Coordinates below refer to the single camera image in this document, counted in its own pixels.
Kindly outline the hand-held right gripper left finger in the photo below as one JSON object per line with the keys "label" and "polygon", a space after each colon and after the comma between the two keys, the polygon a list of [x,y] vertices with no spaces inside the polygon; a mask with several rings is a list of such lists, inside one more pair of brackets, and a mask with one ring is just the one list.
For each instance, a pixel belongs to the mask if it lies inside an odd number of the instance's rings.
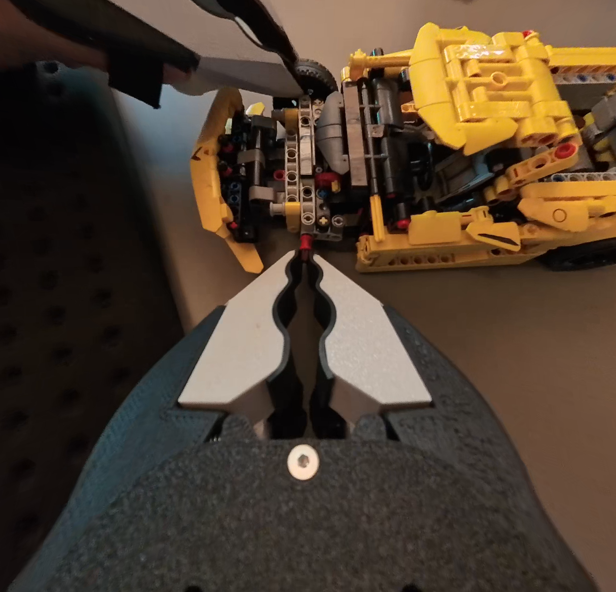
{"label": "hand-held right gripper left finger", "polygon": [[179,395],[181,408],[244,416],[273,439],[304,436],[304,388],[288,332],[303,265],[290,251],[227,302]]}

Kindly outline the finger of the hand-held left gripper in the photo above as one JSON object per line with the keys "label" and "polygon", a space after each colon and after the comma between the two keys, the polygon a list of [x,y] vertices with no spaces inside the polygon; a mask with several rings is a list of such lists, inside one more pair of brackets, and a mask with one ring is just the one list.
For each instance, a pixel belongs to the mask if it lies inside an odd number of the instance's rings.
{"label": "finger of the hand-held left gripper", "polygon": [[270,0],[228,0],[230,11],[264,49],[276,53],[290,68],[298,60],[296,49],[281,25]]}
{"label": "finger of the hand-held left gripper", "polygon": [[255,41],[228,0],[108,1],[196,54],[196,71],[176,84],[185,94],[233,87],[275,97],[303,95],[295,68]]}

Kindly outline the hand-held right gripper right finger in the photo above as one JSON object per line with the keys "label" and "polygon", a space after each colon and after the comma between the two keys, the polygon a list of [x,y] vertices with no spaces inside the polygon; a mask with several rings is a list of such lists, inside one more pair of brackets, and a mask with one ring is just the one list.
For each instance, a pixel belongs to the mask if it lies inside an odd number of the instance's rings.
{"label": "hand-held right gripper right finger", "polygon": [[343,439],[367,415],[429,407],[432,397],[383,304],[319,255],[308,260],[319,339],[309,402],[320,439]]}

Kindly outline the yellow toy brick car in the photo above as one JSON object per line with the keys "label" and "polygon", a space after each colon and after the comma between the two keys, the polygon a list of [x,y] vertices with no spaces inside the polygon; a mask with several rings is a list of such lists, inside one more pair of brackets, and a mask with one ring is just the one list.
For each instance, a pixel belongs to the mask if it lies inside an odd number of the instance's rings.
{"label": "yellow toy brick car", "polygon": [[220,88],[190,162],[202,227],[243,269],[260,227],[355,242],[361,273],[615,264],[615,48],[421,27],[357,50],[326,100],[264,115]]}

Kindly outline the grey desk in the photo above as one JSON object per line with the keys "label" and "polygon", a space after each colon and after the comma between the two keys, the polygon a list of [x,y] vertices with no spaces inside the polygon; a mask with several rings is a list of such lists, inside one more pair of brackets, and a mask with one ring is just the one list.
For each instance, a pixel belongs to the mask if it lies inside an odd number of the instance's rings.
{"label": "grey desk", "polygon": [[[350,53],[413,46],[427,22],[555,47],[615,46],[615,0],[270,0],[301,57],[337,77]],[[252,280],[202,229],[189,159],[213,95],[166,87],[161,108],[114,93],[185,331]],[[446,355],[498,414],[545,510],[602,591],[615,591],[615,267],[359,274],[319,250]]]}

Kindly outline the person's left hand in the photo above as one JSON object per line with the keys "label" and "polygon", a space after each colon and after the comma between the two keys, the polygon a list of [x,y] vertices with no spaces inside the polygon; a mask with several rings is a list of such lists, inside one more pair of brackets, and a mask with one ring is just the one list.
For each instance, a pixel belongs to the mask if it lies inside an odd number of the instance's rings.
{"label": "person's left hand", "polygon": [[105,53],[46,30],[29,20],[9,0],[1,0],[1,71],[38,62],[107,71]]}

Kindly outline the black perforated panel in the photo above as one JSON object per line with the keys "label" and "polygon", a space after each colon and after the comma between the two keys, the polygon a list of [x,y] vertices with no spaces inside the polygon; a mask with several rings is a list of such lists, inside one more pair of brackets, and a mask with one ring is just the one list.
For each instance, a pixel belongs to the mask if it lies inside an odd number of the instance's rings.
{"label": "black perforated panel", "polygon": [[106,80],[56,63],[1,73],[1,590],[182,335]]}

